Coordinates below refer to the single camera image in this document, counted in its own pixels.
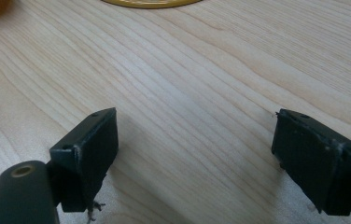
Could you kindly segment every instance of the black bracket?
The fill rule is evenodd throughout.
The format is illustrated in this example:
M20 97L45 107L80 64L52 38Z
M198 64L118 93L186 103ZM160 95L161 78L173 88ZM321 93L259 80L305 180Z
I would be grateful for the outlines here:
M318 212L350 215L351 140L304 114L281 109L272 152Z
M0 175L0 224L59 223L64 212L91 213L118 153L116 109L89 115L50 149L51 160L26 161Z

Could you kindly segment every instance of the table surface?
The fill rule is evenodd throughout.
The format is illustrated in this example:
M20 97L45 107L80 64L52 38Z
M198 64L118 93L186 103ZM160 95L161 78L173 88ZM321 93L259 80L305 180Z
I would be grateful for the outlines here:
M351 139L351 0L14 1L0 18L0 174L48 161L109 107L119 155L96 223L351 223L320 215L271 153L280 108Z

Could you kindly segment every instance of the yellow rim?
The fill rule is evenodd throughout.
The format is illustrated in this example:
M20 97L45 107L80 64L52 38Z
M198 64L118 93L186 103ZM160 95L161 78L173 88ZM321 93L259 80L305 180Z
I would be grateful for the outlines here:
M164 7L181 7L202 0L103 0L107 3L122 7L137 8L164 8Z

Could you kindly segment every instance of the black plastic part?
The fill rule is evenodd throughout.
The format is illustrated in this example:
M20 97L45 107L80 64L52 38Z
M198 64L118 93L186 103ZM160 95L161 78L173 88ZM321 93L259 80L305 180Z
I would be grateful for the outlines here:
M315 119L281 109L273 154L317 210L351 212L351 141Z
M64 212L92 211L94 197L118 153L115 108L89 115L50 149L50 181Z
M0 224L4 223L59 223L42 161L22 162L0 175Z

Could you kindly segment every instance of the light wood surface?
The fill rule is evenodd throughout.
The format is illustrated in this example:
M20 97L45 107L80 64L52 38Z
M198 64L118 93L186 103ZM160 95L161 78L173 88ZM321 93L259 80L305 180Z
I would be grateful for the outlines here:
M0 174L48 161L109 107L119 155L96 223L351 223L320 215L270 151L282 107L351 139L351 0L14 0L0 18Z

